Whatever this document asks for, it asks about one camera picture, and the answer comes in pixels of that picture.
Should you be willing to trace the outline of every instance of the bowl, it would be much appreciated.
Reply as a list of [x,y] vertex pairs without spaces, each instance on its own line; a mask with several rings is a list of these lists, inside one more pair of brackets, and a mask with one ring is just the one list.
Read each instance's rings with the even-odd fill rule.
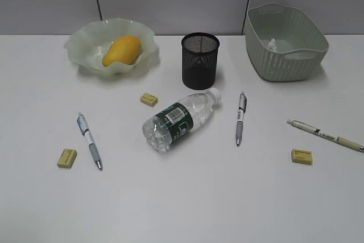
[[[102,58],[109,51],[112,42],[127,34],[137,36],[142,44],[138,57],[130,65],[115,62],[104,67]],[[86,25],[68,38],[64,48],[71,62],[103,76],[129,72],[156,51],[154,32],[139,22],[123,18]]]

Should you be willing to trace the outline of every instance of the black mesh pencil holder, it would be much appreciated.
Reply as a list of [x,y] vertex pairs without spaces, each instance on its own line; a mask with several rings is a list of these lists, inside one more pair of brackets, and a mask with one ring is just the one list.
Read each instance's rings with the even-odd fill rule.
[[192,89],[208,89],[215,82],[219,40],[203,32],[182,39],[182,81]]

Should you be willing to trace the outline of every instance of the light green basket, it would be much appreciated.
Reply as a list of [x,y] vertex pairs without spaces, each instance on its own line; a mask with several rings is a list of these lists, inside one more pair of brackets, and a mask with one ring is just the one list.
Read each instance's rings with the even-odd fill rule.
[[[267,48],[272,38],[278,52]],[[274,82],[308,78],[329,49],[325,36],[304,12],[277,3],[248,11],[245,41],[258,75]]]

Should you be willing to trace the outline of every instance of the pen tip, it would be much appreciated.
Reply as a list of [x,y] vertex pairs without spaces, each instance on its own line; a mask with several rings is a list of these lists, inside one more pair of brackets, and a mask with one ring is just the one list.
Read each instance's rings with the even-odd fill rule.
[[99,160],[98,160],[98,161],[96,162],[96,165],[97,165],[97,168],[98,168],[100,171],[102,171],[102,170],[103,170],[101,161],[99,161]]

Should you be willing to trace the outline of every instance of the ballpoint pen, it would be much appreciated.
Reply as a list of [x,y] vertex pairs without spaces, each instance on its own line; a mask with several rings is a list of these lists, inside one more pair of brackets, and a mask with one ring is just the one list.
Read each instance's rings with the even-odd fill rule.
[[348,148],[351,148],[351,149],[354,149],[354,150],[357,150],[360,152],[364,152],[364,146],[362,146],[358,143],[352,142],[343,137],[336,137],[336,136],[329,135],[327,133],[323,133],[320,129],[317,129],[311,125],[307,125],[304,122],[287,120],[287,123],[296,128],[299,128],[299,129],[305,130],[307,132],[310,132],[314,135],[320,136],[321,138],[328,139],[329,141],[338,143],[340,145],[344,145]]
[[86,122],[85,116],[79,112],[78,113],[78,119],[77,124],[81,130],[82,135],[86,138],[87,143],[89,145],[90,152],[92,154],[92,158],[95,161],[95,164],[97,168],[102,171],[102,162],[100,155],[98,154],[97,147],[95,145],[95,141],[93,140],[93,137],[91,135],[91,131],[89,129],[89,126]]
[[242,136],[243,136],[245,110],[246,110],[246,97],[245,97],[245,94],[243,91],[242,93],[240,93],[240,97],[239,97],[237,131],[235,134],[235,140],[237,142],[237,146],[239,146],[241,144],[241,140],[242,140]]

